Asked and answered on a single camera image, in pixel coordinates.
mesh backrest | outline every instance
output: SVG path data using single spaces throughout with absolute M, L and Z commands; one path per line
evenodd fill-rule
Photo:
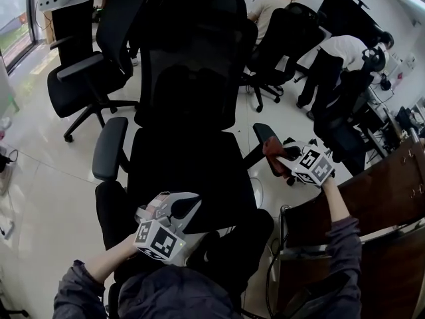
M 115 62 L 126 75 L 133 74 L 127 52 L 131 24 L 146 0 L 107 0 L 96 40 L 106 59 Z
M 163 0 L 156 42 L 141 49 L 135 121 L 168 128 L 231 127 L 239 80 L 257 34 L 244 0 Z
M 293 9 L 276 9 L 273 12 L 266 35 L 248 63 L 251 71 L 274 70 L 284 55 L 297 62 L 313 48 L 310 47 L 310 38 L 312 32 L 318 29 L 317 18 L 301 9 L 303 5 L 292 5 L 295 5 Z

white tile floor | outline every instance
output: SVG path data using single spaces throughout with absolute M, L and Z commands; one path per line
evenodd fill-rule
M 36 64 L 28 64 L 31 60 L 36 60 Z M 13 125 L 1 143 L 9 151 L 19 150 L 19 158 L 14 166 L 10 197 L 6 193 L 0 199 L 3 213 L 9 214 L 13 206 L 16 224 L 12 237 L 0 241 L 0 278 L 15 306 L 25 308 L 33 318 L 52 316 L 58 281 L 74 259 L 87 259 L 103 249 L 94 198 L 94 190 L 100 181 L 91 172 L 100 125 L 92 116 L 75 131 L 73 143 L 67 144 L 63 140 L 63 133 L 78 115 L 60 119 L 51 106 L 46 77 L 58 64 L 56 52 L 40 48 L 13 73 L 11 82 L 21 110 L 13 116 Z M 126 87 L 112 94 L 111 98 L 137 100 L 140 82 L 140 67 L 136 67 L 134 77 Z M 305 110 L 298 110 L 295 106 L 302 88 L 303 82 L 287 83 L 279 104 L 265 93 L 261 114 L 255 111 L 255 95 L 246 94 L 241 88 L 236 124 L 229 131 L 236 136 L 243 154 L 258 144 L 252 131 L 256 122 L 270 125 L 281 140 L 288 136 L 304 141 L 315 137 L 313 122 L 305 117 Z M 120 108 L 114 116 L 125 116 L 129 120 L 124 145 L 129 154 L 138 128 L 133 121 L 134 111 Z M 107 120 L 112 115 L 105 110 L 104 117 Z M 288 187 L 283 179 L 272 175 L 265 160 L 256 164 L 250 175 L 261 181 L 253 180 L 258 205 L 276 220 L 282 205 L 296 206 L 318 194 L 318 189 L 311 186 Z M 345 167 L 338 165 L 338 182 L 348 178 L 350 175 Z M 122 171 L 119 181 L 126 184 L 126 175 Z M 268 255 L 264 253 L 260 270 L 250 280 L 243 297 L 246 309 L 259 315 L 266 315 L 264 285 Z

gray sleeve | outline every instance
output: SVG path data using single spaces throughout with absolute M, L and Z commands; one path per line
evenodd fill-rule
M 332 223 L 327 234 L 330 243 L 326 248 L 331 257 L 330 272 L 345 272 L 350 280 L 338 294 L 332 305 L 326 311 L 326 318 L 360 318 L 361 301 L 360 288 L 357 284 L 360 275 L 361 241 L 357 224 L 359 220 L 348 217 Z
M 99 297 L 104 285 L 96 282 L 81 261 L 72 267 L 59 282 L 58 294 L 54 297 L 53 319 L 106 318 L 105 308 Z

chair wheel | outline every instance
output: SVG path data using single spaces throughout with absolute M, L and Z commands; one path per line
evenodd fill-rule
M 288 184 L 290 187 L 292 187 L 295 183 L 295 177 L 291 176 L 286 180 L 286 184 Z
M 65 136 L 64 139 L 66 143 L 72 143 L 74 141 L 72 135 Z

